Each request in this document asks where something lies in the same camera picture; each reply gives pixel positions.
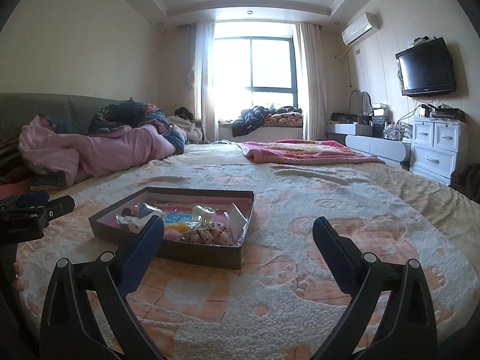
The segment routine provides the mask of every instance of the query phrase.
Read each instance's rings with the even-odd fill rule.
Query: bed
[[[384,261],[422,263],[439,342],[467,325],[479,303],[480,205],[458,192],[383,163],[291,166],[253,164],[237,145],[189,145],[182,155],[93,178],[62,191],[75,211],[43,239],[20,244],[29,282],[24,313],[38,329],[50,273],[61,257],[90,261],[114,245],[93,237],[88,217],[145,186],[253,190],[255,222],[241,270],[155,258],[129,304],[172,359],[306,360],[350,301],[311,239],[325,216],[362,252]],[[119,350],[94,293],[102,333]],[[371,341],[387,295],[358,347]]]

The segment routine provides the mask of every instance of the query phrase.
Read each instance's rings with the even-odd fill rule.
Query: window
[[[215,38],[215,112],[235,120],[243,109],[298,106],[292,38],[245,36]]]

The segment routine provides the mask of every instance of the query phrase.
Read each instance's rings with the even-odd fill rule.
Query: wall
[[[353,87],[367,91],[373,103],[387,103],[398,120],[419,102],[401,95],[395,54],[416,37],[445,38],[457,91],[437,98],[434,104],[446,103],[469,115],[469,161],[480,162],[476,150],[480,140],[480,38],[457,0],[371,0],[359,13],[366,11],[377,15],[381,29],[348,54]],[[352,110],[361,108],[355,104]]]
[[[157,103],[161,52],[123,0],[21,0],[0,32],[0,92]]]
[[[348,87],[347,69],[344,61],[334,59],[334,56],[346,50],[346,46],[337,33],[325,27],[320,30],[320,42],[325,76],[327,120],[330,120],[333,112],[346,112],[349,107],[351,88]]]
[[[195,110],[194,89],[187,83],[189,66],[190,28],[180,26],[162,36],[163,62],[168,68],[163,72],[163,91],[159,106],[167,115],[186,107]]]

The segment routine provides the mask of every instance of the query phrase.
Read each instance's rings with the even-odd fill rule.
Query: pink comforter
[[[152,125],[125,129],[123,135],[114,138],[87,137],[55,134],[42,125],[39,116],[23,126],[18,147],[30,164],[63,171],[68,187],[88,175],[104,176],[175,152]]]
[[[375,156],[366,157],[334,140],[287,139],[272,143],[244,142],[238,144],[245,157],[256,164],[358,164],[383,162]]]

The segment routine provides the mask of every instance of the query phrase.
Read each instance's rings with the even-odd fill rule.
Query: wall-mounted tv
[[[402,95],[438,96],[457,90],[452,57],[443,38],[419,44],[395,57]]]

